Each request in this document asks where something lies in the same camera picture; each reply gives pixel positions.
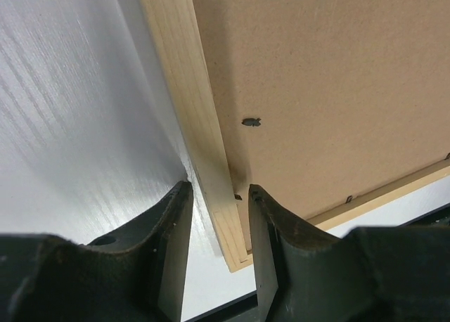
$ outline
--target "wooden frame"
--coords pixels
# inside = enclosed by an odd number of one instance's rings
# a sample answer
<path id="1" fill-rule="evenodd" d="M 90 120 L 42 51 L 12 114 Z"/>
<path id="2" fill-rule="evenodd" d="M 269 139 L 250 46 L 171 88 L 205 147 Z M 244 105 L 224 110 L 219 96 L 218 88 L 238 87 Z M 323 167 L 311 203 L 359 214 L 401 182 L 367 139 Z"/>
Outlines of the wooden frame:
<path id="1" fill-rule="evenodd" d="M 230 271 L 252 263 L 221 137 L 192 0 L 141 0 L 202 194 Z M 450 175 L 450 160 L 335 207 L 308 221 L 328 230 Z"/>

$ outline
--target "frame backing board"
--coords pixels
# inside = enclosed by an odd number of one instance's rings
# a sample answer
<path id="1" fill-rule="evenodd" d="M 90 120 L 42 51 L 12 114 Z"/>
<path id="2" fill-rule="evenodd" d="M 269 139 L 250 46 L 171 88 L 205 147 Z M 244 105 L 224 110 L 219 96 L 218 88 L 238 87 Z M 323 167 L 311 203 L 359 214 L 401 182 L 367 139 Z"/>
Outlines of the frame backing board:
<path id="1" fill-rule="evenodd" d="M 249 183 L 309 219 L 450 150 L 450 0 L 193 3 L 247 249 Z"/>

